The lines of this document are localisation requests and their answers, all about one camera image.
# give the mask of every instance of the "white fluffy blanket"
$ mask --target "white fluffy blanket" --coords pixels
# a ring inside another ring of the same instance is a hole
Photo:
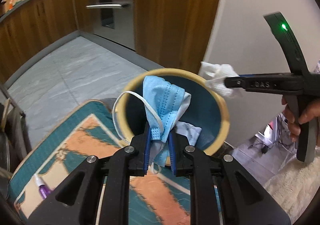
[[[264,188],[289,215],[292,224],[305,211],[320,185],[320,147],[306,165],[293,157]]]

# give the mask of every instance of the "human hand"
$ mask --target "human hand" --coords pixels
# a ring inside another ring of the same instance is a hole
[[[284,97],[282,97],[281,101],[282,105],[286,105]],[[282,112],[285,118],[288,120],[288,129],[290,131],[290,138],[292,142],[296,142],[299,138],[301,129],[299,125],[295,123],[294,115],[292,111],[289,109],[287,105]],[[311,119],[320,116],[320,99],[316,99],[313,102],[309,103],[305,110],[302,112],[301,116],[298,118],[299,124],[304,124],[309,122]],[[318,128],[318,136],[317,136],[317,146],[320,146],[320,134]]]

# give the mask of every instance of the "metal screw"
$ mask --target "metal screw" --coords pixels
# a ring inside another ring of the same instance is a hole
[[[88,156],[87,157],[87,162],[88,163],[94,163],[97,160],[96,156]]]
[[[194,146],[186,146],[185,150],[186,150],[187,152],[191,153],[191,152],[195,151],[196,149],[195,149]]]
[[[126,153],[131,153],[131,152],[134,151],[134,147],[132,147],[132,146],[127,146],[127,147],[124,148],[124,151],[125,151]]]
[[[226,161],[226,162],[232,162],[233,156],[231,156],[231,155],[224,155],[224,156],[223,156],[223,159],[224,159],[224,161]]]

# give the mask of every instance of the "gray baseboard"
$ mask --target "gray baseboard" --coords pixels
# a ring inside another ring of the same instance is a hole
[[[138,55],[134,51],[125,48],[122,45],[119,45],[115,42],[109,41],[108,39],[105,39],[103,37],[100,37],[95,34],[89,34],[87,32],[80,32],[80,35],[84,37],[85,39],[88,39],[91,42],[96,43],[97,45],[102,46],[103,48],[115,53],[116,55],[119,55],[120,57],[126,59],[129,62],[132,62],[133,64],[141,67],[142,69],[145,69],[147,71],[163,68],[161,65],[150,61],[147,58],[144,58],[141,55]]]
[[[30,69],[34,64],[40,61],[43,57],[45,57],[55,49],[59,48],[60,46],[64,45],[65,43],[77,38],[78,36],[80,36],[80,31],[76,30],[55,41],[46,48],[42,49],[35,56],[33,56],[27,62],[25,62],[14,74],[12,74],[11,77],[5,82],[4,87],[8,89],[16,80],[18,80],[18,78],[22,74],[24,74],[28,69]]]

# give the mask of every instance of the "green led indicator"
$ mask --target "green led indicator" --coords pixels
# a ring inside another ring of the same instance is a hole
[[[282,24],[281,27],[282,27],[284,30],[288,31],[288,29],[287,29],[287,27],[285,26],[285,24]]]

